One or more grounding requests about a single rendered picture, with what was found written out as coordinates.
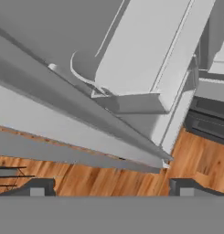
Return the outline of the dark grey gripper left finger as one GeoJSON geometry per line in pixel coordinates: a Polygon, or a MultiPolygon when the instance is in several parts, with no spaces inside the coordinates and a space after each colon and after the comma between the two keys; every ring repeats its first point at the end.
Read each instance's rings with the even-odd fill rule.
{"type": "Polygon", "coordinates": [[[54,178],[33,178],[21,187],[0,193],[0,197],[54,197],[54,178]]]}

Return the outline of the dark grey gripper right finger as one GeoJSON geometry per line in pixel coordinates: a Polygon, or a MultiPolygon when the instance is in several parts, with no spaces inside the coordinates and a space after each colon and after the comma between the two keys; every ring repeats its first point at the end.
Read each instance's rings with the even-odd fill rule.
{"type": "Polygon", "coordinates": [[[204,187],[192,178],[171,178],[169,195],[176,197],[224,197],[224,193],[204,187]]]}

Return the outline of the grey counter with pale edge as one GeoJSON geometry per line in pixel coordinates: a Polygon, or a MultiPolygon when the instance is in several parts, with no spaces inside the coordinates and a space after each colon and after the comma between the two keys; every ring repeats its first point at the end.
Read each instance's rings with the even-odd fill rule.
{"type": "Polygon", "coordinates": [[[49,161],[157,173],[167,154],[16,45],[0,12],[0,126],[59,144],[49,161]]]}

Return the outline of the pale grey fridge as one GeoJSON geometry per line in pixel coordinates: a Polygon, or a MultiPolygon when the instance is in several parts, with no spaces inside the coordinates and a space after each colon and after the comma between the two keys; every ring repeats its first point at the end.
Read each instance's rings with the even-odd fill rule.
{"type": "Polygon", "coordinates": [[[217,0],[123,0],[96,53],[77,51],[70,70],[91,97],[155,145],[163,144],[177,104],[194,92],[198,44],[217,0]]]}

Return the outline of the dark grey appliance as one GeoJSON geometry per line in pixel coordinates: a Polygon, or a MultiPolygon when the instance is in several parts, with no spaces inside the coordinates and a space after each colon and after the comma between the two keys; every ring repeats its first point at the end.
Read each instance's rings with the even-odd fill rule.
{"type": "Polygon", "coordinates": [[[190,133],[224,144],[224,101],[195,96],[184,127],[190,133]]]}

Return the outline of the pale grey cupboard run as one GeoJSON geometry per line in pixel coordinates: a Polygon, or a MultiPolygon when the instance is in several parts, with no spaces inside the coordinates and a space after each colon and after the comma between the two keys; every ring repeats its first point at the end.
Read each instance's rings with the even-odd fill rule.
{"type": "Polygon", "coordinates": [[[224,101],[224,0],[216,0],[200,39],[196,95],[224,101]]]}

